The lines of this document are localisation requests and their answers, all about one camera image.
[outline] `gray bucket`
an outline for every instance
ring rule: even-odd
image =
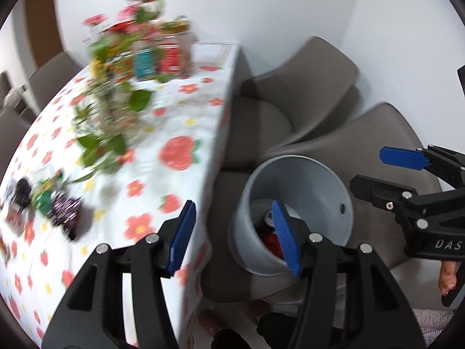
[[[346,245],[352,233],[353,208],[339,177],[322,163],[288,155],[260,165],[248,179],[230,222],[228,244],[234,260],[258,275],[287,272],[287,265],[259,238],[254,223],[282,200],[290,216],[303,219],[312,232]]]

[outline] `white wall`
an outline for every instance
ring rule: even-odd
[[[166,17],[187,15],[200,40],[240,43],[254,73],[283,62],[308,37],[340,46],[355,0],[166,0]],[[87,17],[105,13],[113,24],[125,3],[117,0],[56,0],[62,42],[83,64]]]
[[[389,101],[424,145],[465,152],[465,27],[449,0],[357,0],[340,49],[360,69],[362,110]]]
[[[166,0],[200,40],[239,43],[254,74],[288,58],[310,36],[340,48],[360,69],[361,111],[393,103],[422,142],[465,152],[465,27],[449,0]],[[56,0],[64,47],[84,65],[98,13],[115,22],[117,0]]]
[[[7,71],[13,88],[27,85],[37,66],[30,50],[24,16],[24,0],[18,0],[0,29],[0,72]],[[24,93],[26,102],[36,112],[39,108],[32,91]]]

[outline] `dining table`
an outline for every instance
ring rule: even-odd
[[[192,200],[197,221],[182,266],[173,278],[162,279],[162,287],[178,345],[194,348],[192,323],[202,298],[200,276],[211,258],[206,219],[213,183],[224,161],[238,52],[235,44],[194,43],[190,76],[166,83],[132,80],[153,92],[148,108],[140,113],[140,138],[119,157],[117,171],[67,185],[68,196],[83,198],[75,240],[40,213],[27,220],[20,234],[0,221],[10,252],[8,261],[0,261],[0,293],[39,347],[61,298],[99,244],[133,245],[178,217],[184,203]],[[0,195],[11,179],[30,179],[44,166],[62,170],[69,179],[86,174],[72,121],[90,78],[88,65],[32,123],[6,170]],[[137,292],[132,290],[131,276],[125,274],[126,341],[137,346],[133,291]]]

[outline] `teal label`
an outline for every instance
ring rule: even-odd
[[[152,49],[144,48],[137,51],[134,57],[134,72],[136,77],[146,77],[155,74],[155,61]]]

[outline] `human hand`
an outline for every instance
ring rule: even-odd
[[[449,291],[454,290],[457,285],[455,271],[457,263],[453,261],[441,261],[441,270],[439,271],[439,290],[443,296],[447,296]]]

